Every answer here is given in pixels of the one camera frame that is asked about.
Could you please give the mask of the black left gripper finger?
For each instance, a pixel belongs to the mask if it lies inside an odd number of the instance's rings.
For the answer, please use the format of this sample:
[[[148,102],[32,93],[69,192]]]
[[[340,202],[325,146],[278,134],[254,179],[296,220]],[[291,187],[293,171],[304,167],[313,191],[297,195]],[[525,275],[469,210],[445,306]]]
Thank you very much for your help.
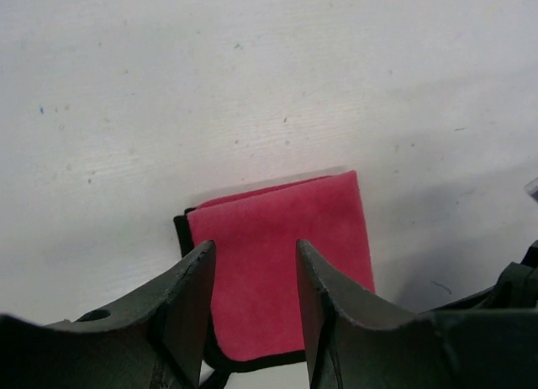
[[[1,317],[3,388],[196,388],[214,287],[206,241],[168,271],[75,321]]]

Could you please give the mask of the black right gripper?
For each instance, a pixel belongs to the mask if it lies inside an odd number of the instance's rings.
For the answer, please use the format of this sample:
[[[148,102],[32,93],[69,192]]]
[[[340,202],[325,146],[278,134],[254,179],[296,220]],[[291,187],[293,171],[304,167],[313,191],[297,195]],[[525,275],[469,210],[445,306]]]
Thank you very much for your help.
[[[481,292],[404,310],[297,243],[298,296],[312,388],[534,388],[537,241]]]

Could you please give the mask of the red microfiber towel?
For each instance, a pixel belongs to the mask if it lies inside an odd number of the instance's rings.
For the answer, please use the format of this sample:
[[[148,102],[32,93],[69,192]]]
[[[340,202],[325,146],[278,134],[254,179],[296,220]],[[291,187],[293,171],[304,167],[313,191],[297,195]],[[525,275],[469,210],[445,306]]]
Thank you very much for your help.
[[[366,289],[375,287],[354,171],[215,198],[173,223],[183,253],[206,240],[216,245],[205,388],[225,387],[234,373],[304,361],[298,240]]]

